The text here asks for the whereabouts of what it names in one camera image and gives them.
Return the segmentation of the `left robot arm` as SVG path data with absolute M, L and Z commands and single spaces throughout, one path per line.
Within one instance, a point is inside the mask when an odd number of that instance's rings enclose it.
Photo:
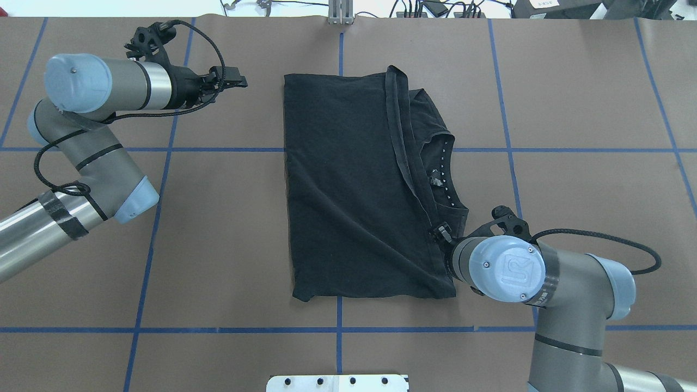
M 119 111 L 184 114 L 220 89 L 247 86 L 236 67 L 206 75 L 161 62 L 58 54 L 43 74 L 47 96 L 27 127 L 44 193 L 2 220 L 2 281 L 109 219 L 127 223 L 158 203 L 157 190 L 107 126 Z

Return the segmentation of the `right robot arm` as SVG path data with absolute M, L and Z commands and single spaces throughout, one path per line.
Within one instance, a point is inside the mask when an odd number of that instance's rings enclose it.
M 527 223 L 514 215 L 486 223 L 465 237 L 453 237 L 448 223 L 434 226 L 431 233 L 445 251 L 445 265 L 454 278 L 479 295 L 538 309 L 528 390 L 695 390 L 695 382 L 603 360 L 607 323 L 627 317 L 637 300 L 635 276 L 662 265 L 652 248 L 580 229 L 547 229 L 532 235 Z M 551 234 L 625 244 L 651 255 L 654 264 L 631 271 L 617 261 L 540 241 Z

